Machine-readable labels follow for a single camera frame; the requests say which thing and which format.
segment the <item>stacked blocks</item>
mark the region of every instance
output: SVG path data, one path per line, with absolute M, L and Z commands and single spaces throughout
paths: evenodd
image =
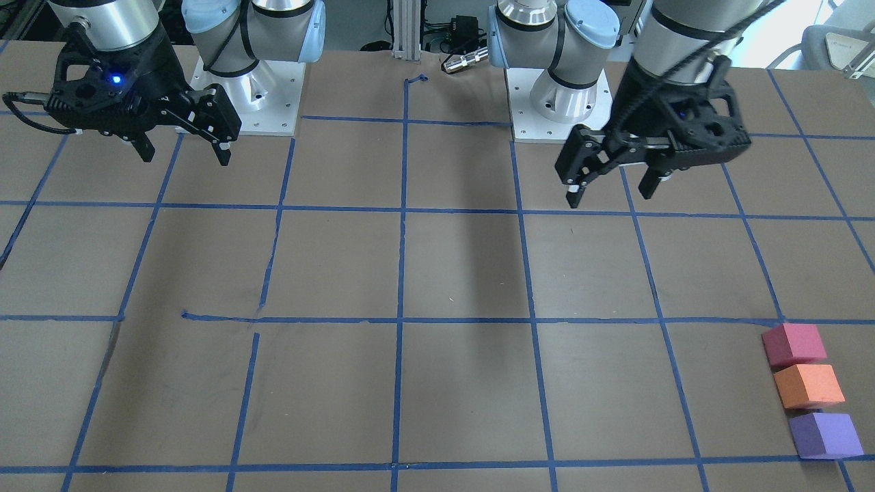
M 774 375 L 784 408 L 823 408 L 844 401 L 828 364 L 796 364 Z
M 819 362 L 826 359 L 817 325 L 784 323 L 763 333 L 768 363 L 773 367 Z
M 842 403 L 844 394 L 826 358 L 816 325 L 783 323 L 763 333 L 766 356 L 773 367 L 780 400 L 787 409 L 821 409 Z M 799 456 L 806 460 L 840 460 L 863 454 L 851 416 L 809 413 L 790 419 L 790 432 Z
M 863 454 L 857 429 L 845 413 L 810 413 L 790 419 L 799 457 L 840 460 Z

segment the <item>magenta block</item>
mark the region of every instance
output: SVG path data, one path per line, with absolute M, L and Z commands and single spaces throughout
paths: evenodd
M 790 419 L 790 432 L 799 457 L 840 460 L 863 455 L 857 429 L 846 413 L 810 413 Z
M 768 363 L 774 367 L 807 364 L 826 358 L 817 325 L 783 323 L 763 333 Z

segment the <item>pink cube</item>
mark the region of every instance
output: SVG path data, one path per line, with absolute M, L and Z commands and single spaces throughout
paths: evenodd
M 817 325 L 782 323 L 763 333 L 768 363 L 774 367 L 807 364 L 826 359 Z

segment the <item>orange cube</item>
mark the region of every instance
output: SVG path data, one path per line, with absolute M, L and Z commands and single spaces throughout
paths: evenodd
M 823 408 L 844 401 L 829 364 L 796 364 L 774 375 L 784 408 Z

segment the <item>blue joint cap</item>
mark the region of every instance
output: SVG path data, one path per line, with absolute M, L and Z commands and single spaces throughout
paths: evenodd
M 620 18 L 599 0 L 568 0 L 565 5 L 568 24 L 590 43 L 611 49 L 620 35 Z
M 304 35 L 304 44 L 301 45 L 301 55 L 297 59 L 300 63 L 319 61 L 326 43 L 326 5 L 322 0 L 315 1 L 310 15 L 310 25 Z
M 504 56 L 504 46 L 501 45 L 501 30 L 499 29 L 498 17 L 495 14 L 495 6 L 491 5 L 487 13 L 488 35 L 486 45 L 489 47 L 489 63 L 493 67 L 510 68 L 508 59 Z
M 240 7 L 240 0 L 182 0 L 182 17 L 191 34 L 201 34 L 225 22 Z

